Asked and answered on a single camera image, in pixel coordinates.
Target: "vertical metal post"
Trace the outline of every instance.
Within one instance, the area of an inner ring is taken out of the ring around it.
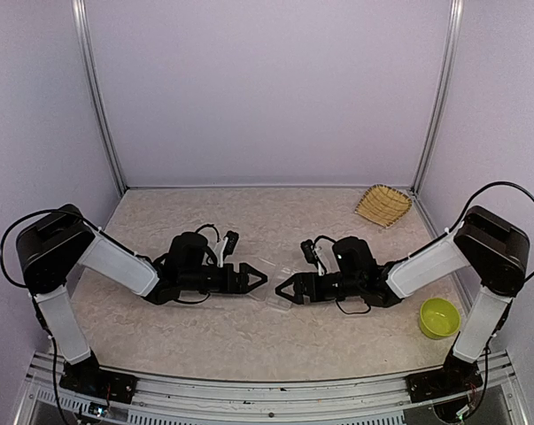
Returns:
[[[442,69],[440,73],[440,81],[437,85],[436,99],[434,100],[434,109],[430,118],[428,132],[426,134],[426,141],[424,149],[420,157],[416,175],[412,184],[413,193],[418,196],[422,189],[422,183],[426,172],[430,166],[430,159],[436,144],[437,131],[439,130],[440,120],[444,112],[445,100],[447,99],[447,92],[450,86],[452,77],[453,61],[455,59],[455,51],[457,49],[458,38],[460,36],[461,16],[463,14],[463,0],[452,0],[452,9],[450,11],[450,22],[447,30],[447,37],[445,40],[444,60],[442,62]]]
[[[89,85],[89,94],[91,95],[92,104],[96,113],[97,124],[101,134],[105,155],[111,168],[113,181],[122,197],[127,191],[128,187],[125,183],[125,178],[120,166],[117,151],[109,131],[109,124],[107,116],[105,115],[104,103],[101,97],[101,90],[97,81],[96,64],[93,58],[93,51],[91,48],[91,39],[89,37],[88,17],[86,15],[85,0],[72,0],[72,7],[74,9],[75,28],[78,33],[78,39],[81,47],[81,57],[85,66],[87,81]]]

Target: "robotic arm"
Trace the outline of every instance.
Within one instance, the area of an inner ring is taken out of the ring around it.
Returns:
[[[307,262],[319,263],[312,241],[301,248]],[[335,242],[332,249],[339,272],[294,274],[276,293],[296,304],[304,304],[305,297],[314,303],[360,296],[368,305],[391,307],[447,274],[473,267],[482,288],[443,368],[410,375],[408,387],[412,400],[419,402],[467,390],[471,383],[481,385],[476,361],[525,282],[530,242],[524,232],[474,206],[454,230],[384,266],[376,264],[366,241],[353,236]],[[284,291],[290,286],[294,294]]]
[[[237,240],[238,234],[228,232],[212,250],[205,236],[185,232],[174,238],[167,254],[152,262],[92,228],[74,205],[64,205],[23,229],[17,237],[17,253],[24,282],[38,320],[56,339],[66,361],[60,386],[126,403],[135,388],[133,376],[99,368],[81,332],[66,289],[66,277],[76,265],[95,270],[155,305],[197,304],[181,301],[181,293],[245,294],[267,281],[246,263],[239,265],[238,272],[233,264],[224,263]],[[250,284],[252,276],[259,279]]]

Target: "woven basket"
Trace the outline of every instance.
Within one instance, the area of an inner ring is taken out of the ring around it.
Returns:
[[[369,188],[360,200],[355,212],[361,217],[389,228],[408,213],[412,199],[404,193],[376,184]]]

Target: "white arm segment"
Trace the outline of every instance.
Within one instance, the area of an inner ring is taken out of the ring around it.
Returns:
[[[424,251],[391,268],[387,284],[397,297],[410,297],[429,283],[469,266],[468,260],[453,241],[462,225],[463,222]]]
[[[481,287],[469,312],[468,321],[453,346],[453,355],[473,363],[483,352],[507,306],[513,299]]]
[[[139,297],[148,295],[159,282],[154,267],[122,250],[95,230],[94,234],[96,238],[78,259],[78,264],[120,283]]]
[[[91,349],[75,319],[66,286],[59,286],[48,294],[36,295],[35,301],[66,361],[74,365],[87,359]]]

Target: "lime green bowl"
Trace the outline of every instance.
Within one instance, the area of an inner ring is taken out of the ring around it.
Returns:
[[[460,312],[443,298],[431,298],[420,307],[420,329],[428,338],[452,336],[460,330],[460,325]]]

